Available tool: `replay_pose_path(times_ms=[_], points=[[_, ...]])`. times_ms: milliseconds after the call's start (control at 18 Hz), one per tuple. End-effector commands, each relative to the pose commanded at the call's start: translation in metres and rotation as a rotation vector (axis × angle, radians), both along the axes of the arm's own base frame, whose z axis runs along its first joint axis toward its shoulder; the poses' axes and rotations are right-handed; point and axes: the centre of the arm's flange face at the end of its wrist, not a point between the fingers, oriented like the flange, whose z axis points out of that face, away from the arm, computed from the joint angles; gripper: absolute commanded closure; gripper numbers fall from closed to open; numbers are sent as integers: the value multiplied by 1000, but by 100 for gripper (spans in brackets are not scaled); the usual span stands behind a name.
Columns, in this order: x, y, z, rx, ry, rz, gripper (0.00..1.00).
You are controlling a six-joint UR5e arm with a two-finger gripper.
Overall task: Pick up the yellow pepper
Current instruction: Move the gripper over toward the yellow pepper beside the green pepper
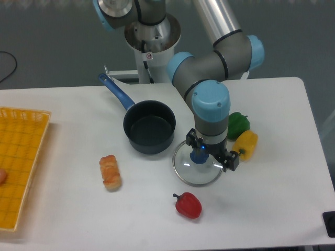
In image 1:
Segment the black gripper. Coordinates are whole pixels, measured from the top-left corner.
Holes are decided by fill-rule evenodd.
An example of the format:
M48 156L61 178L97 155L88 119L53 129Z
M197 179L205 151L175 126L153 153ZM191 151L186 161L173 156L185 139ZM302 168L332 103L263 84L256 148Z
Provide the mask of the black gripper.
M191 128L186 135L186 145L194 149L196 158L204 158L205 155L211 155L222 165L223 172L227 170L235 171L239 165L239 153L235 151L227 151L226 139L219 143L206 143L205 139L197 138L196 130Z

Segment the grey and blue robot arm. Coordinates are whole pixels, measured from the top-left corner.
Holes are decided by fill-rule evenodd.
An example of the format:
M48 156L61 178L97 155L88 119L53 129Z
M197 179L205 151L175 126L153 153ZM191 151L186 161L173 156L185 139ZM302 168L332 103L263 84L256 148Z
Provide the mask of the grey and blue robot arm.
M236 151L226 149L229 94L223 81L263 63L264 47L243 33L228 1L195 1L213 50L196 58L179 52L159 66L155 56L173 48L180 36L178 21L166 12L165 1L94 1L107 30L124 27L127 43L141 53L140 80L154 82L166 75L194 115L195 127L186 143L196 153L213 156L223 168L239 165Z

